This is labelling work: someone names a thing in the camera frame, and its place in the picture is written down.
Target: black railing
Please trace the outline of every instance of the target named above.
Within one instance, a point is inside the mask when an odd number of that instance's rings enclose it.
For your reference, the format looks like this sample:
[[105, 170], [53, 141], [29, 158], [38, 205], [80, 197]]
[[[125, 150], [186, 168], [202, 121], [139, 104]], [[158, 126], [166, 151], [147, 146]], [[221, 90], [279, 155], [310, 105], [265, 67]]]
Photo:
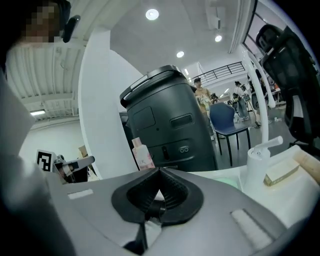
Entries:
[[232, 74], [236, 74], [239, 72], [243, 72], [246, 71], [244, 66], [242, 65], [242, 62], [236, 62], [236, 63], [232, 63], [226, 66], [221, 66], [218, 67], [216, 69], [213, 69], [211, 71], [208, 71], [206, 73], [197, 75], [195, 77], [192, 78], [192, 82], [196, 79], [196, 78], [201, 78], [201, 83], [202, 84], [207, 84], [207, 83], [211, 83], [214, 80], [232, 75]]

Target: white table surface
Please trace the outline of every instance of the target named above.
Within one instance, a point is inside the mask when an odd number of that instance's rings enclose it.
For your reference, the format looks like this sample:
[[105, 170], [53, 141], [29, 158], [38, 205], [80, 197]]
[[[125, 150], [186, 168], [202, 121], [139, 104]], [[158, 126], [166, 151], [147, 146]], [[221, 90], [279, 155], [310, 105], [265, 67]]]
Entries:
[[[298, 151], [301, 151], [301, 149], [295, 145], [271, 157], [269, 167], [285, 158], [293, 158]], [[241, 188], [239, 189], [242, 191], [246, 172], [247, 166], [244, 165], [230, 169], [191, 173], [213, 180], [220, 178], [233, 179], [240, 184]], [[287, 228], [308, 217], [320, 195], [318, 184], [302, 167], [299, 167], [295, 173], [273, 186], [266, 186], [265, 184], [261, 184], [261, 186], [260, 193], [251, 196], [251, 198], [274, 213]]]

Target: blue chair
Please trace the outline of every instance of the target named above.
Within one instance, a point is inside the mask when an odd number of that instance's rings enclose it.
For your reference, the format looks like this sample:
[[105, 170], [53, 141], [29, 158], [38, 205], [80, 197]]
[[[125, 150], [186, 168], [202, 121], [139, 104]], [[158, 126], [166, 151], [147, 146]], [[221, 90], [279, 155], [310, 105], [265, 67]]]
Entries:
[[219, 102], [210, 106], [210, 119], [213, 124], [213, 128], [216, 132], [216, 137], [217, 137], [219, 149], [220, 149], [220, 155], [222, 155], [222, 151], [221, 151], [219, 134], [226, 137], [231, 166], [232, 166], [232, 154], [231, 154], [229, 136], [236, 135], [236, 145], [239, 150], [238, 133], [246, 131], [249, 149], [251, 148], [248, 126], [242, 123], [234, 123], [234, 115], [235, 115], [235, 109], [223, 102]]

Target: white ceiling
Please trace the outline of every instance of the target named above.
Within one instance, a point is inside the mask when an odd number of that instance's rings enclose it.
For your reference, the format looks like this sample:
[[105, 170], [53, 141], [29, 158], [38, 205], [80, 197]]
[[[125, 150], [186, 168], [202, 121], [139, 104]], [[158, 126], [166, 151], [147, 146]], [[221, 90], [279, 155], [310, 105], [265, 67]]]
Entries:
[[[58, 42], [46, 48], [15, 47], [7, 56], [7, 80], [13, 92], [29, 111], [46, 110], [46, 114], [36, 116], [38, 121], [78, 115], [81, 62], [96, 25], [111, 29], [111, 49], [146, 73], [167, 64], [182, 68], [226, 53], [238, 6], [238, 0], [69, 1], [71, 15], [81, 16], [69, 43]], [[220, 43], [214, 42], [217, 31], [208, 25], [206, 8], [214, 7], [225, 10]], [[159, 11], [157, 20], [146, 19], [145, 13], [151, 8]], [[184, 51], [184, 57], [178, 59], [178, 51]]]
[[[208, 24], [206, 8], [213, 7], [225, 12], [219, 32]], [[159, 18], [146, 19], [149, 9], [158, 10]], [[110, 48], [142, 74], [168, 64], [183, 68], [228, 52], [237, 10], [238, 0], [142, 0], [111, 30]], [[223, 36], [219, 43], [217, 33]], [[179, 51], [184, 57], [176, 57]]]
[[78, 82], [90, 34], [97, 24], [112, 28], [137, 0], [69, 0], [81, 20], [69, 43], [45, 48], [17, 46], [7, 55], [8, 84], [37, 121], [78, 115]]

